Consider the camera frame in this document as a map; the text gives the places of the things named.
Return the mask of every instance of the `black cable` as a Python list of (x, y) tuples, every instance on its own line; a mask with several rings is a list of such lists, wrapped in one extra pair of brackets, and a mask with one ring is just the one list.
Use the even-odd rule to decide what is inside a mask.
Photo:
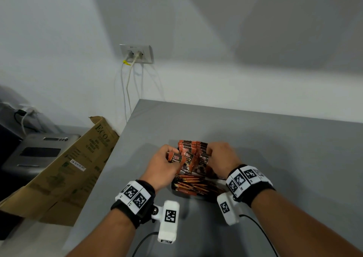
[(260, 225), (259, 225), (259, 224), (258, 224), (258, 223), (254, 220), (254, 219), (252, 219), (250, 216), (247, 216), (247, 215), (241, 214), (241, 215), (240, 215), (240, 217), (247, 217), (248, 219), (252, 220), (255, 224), (257, 224), (257, 226), (261, 229), (262, 233), (265, 235), (265, 237), (266, 237), (267, 241), (269, 241), (270, 246), (272, 247), (273, 252), (275, 253), (276, 257), (278, 257), (278, 255), (277, 255), (277, 252), (276, 252), (275, 248), (273, 247), (273, 245), (272, 245), (272, 243), (271, 243), (271, 241), (270, 241), (269, 237), (267, 237), (267, 235), (266, 235), (266, 233), (264, 232), (264, 230), (262, 229), (262, 227), (261, 227), (261, 226), (260, 226)]
[[(19, 113), (19, 111), (16, 111), (16, 112), (14, 113), (14, 119), (15, 119), (15, 121), (16, 121), (19, 125), (21, 125), (21, 123), (20, 123), (20, 122), (18, 121), (18, 119), (16, 118), (16, 115), (20, 115), (21, 117), (23, 117), (23, 116)], [(33, 128), (33, 127), (29, 127), (29, 126), (25, 126), (25, 125), (24, 125), (24, 128), (27, 128), (27, 129), (33, 130), (34, 132), (39, 133), (39, 131), (38, 131), (37, 129)]]
[(134, 256), (135, 256), (136, 251), (139, 249), (139, 247), (141, 246), (141, 244), (143, 243), (143, 241), (145, 241), (148, 237), (150, 237), (150, 236), (152, 236), (152, 235), (158, 235), (158, 234), (159, 234), (159, 232), (158, 232), (158, 231), (155, 231), (155, 232), (151, 232), (151, 233), (149, 233), (148, 235), (146, 235), (146, 237), (145, 237), (145, 238), (143, 238), (143, 239), (141, 240), (141, 242), (139, 243), (139, 245), (136, 247), (136, 249), (135, 249), (134, 254), (132, 255), (132, 257), (134, 257)]

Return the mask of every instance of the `hand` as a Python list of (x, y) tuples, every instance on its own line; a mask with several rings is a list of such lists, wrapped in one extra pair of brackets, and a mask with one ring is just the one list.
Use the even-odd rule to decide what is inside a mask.
[(168, 186), (171, 181), (173, 181), (175, 174), (178, 173), (182, 167), (182, 164), (178, 162), (168, 162), (166, 159), (166, 153), (168, 152), (179, 154), (178, 149), (170, 145), (161, 146), (149, 161), (145, 173), (140, 178), (140, 180), (144, 180), (154, 187), (156, 193), (160, 189)]
[(210, 155), (208, 165), (218, 176), (225, 179), (234, 168), (242, 164), (234, 149), (227, 142), (208, 143), (206, 153)]

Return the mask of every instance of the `pile of coffee sachets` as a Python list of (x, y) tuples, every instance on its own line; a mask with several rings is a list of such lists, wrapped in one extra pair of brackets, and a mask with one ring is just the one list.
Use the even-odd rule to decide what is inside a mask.
[(180, 172), (174, 178), (171, 189), (189, 196), (201, 196), (209, 201), (216, 201), (217, 196), (226, 192), (215, 182), (218, 176), (207, 165), (207, 143), (195, 140), (179, 140), (178, 153), (169, 152), (169, 162), (182, 164)]

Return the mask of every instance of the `right hand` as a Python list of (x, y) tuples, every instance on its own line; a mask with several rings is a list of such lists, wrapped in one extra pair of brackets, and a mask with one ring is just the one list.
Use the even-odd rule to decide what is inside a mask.
[(225, 179), (234, 168), (242, 164), (234, 149), (227, 142), (208, 143), (206, 153), (210, 155), (208, 165), (218, 176)]

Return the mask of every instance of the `white wall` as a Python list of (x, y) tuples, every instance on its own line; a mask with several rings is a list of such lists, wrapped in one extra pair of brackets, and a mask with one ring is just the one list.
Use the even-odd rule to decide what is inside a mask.
[(59, 126), (125, 126), (139, 98), (363, 122), (361, 0), (0, 0), (0, 99)]

